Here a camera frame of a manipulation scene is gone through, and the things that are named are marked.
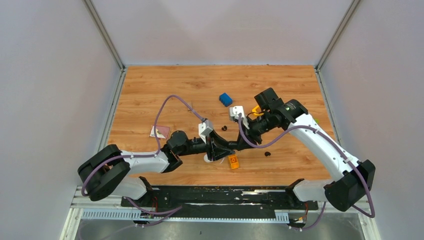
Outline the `white earbud charging case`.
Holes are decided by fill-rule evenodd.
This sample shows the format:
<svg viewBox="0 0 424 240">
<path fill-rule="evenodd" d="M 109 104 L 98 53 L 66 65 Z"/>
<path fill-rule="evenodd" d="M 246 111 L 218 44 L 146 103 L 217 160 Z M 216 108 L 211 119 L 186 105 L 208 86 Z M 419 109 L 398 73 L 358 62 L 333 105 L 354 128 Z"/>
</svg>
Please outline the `white earbud charging case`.
<svg viewBox="0 0 424 240">
<path fill-rule="evenodd" d="M 203 156 L 203 160 L 206 163 L 212 163 L 214 161 L 214 159 L 212 157 L 207 156 L 206 154 Z"/>
</svg>

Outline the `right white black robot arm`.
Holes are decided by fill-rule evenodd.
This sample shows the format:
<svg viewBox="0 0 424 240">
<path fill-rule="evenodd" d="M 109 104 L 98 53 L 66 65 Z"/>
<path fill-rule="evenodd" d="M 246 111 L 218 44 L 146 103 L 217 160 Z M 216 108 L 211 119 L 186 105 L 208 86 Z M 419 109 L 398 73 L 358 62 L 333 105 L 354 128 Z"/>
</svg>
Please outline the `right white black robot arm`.
<svg viewBox="0 0 424 240">
<path fill-rule="evenodd" d="M 333 140 L 297 100 L 284 102 L 273 88 L 254 97 L 259 111 L 256 118 L 245 115 L 242 106 L 229 109 L 229 117 L 238 124 L 242 143 L 249 148 L 267 148 L 290 134 L 303 143 L 329 172 L 330 179 L 298 179 L 289 186 L 286 204 L 298 209 L 305 202 L 328 202 L 341 212 L 360 210 L 356 203 L 367 198 L 375 215 L 371 189 L 376 171 L 370 160 L 359 160 Z"/>
</svg>

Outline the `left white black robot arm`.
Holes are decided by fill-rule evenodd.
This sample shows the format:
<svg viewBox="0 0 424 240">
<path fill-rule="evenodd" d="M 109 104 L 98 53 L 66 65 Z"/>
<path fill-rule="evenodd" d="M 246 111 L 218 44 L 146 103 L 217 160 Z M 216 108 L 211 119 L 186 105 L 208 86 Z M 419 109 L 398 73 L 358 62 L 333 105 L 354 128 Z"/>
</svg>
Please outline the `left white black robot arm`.
<svg viewBox="0 0 424 240">
<path fill-rule="evenodd" d="M 78 168 L 81 193 L 93 202 L 117 195 L 146 207 L 152 203 L 153 193 L 146 179 L 131 178 L 131 174 L 172 172 L 182 165 L 181 156 L 206 154 L 208 161 L 217 161 L 234 154 L 237 145 L 215 131 L 204 139 L 189 139 L 181 130 L 173 132 L 159 152 L 128 152 L 110 144 Z"/>
</svg>

